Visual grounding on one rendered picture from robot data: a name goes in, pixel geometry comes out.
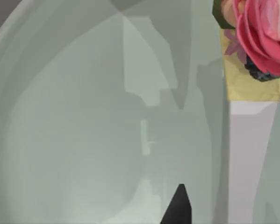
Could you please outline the pale grey-green round plate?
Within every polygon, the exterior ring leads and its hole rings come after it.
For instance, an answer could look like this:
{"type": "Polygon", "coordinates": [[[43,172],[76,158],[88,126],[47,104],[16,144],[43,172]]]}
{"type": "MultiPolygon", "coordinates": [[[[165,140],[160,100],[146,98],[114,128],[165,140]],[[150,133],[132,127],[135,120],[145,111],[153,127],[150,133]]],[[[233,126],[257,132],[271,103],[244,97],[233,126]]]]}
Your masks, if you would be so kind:
{"type": "Polygon", "coordinates": [[[0,224],[280,224],[280,78],[215,0],[0,0],[0,224]]]}

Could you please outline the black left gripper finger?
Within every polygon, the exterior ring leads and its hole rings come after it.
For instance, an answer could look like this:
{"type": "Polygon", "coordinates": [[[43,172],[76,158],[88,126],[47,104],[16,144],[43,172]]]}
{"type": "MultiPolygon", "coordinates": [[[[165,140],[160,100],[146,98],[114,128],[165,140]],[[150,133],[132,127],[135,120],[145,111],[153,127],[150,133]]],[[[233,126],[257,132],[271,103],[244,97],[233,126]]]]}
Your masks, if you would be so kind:
{"type": "Polygon", "coordinates": [[[160,224],[192,224],[192,206],[183,183],[178,185],[160,224]]]}

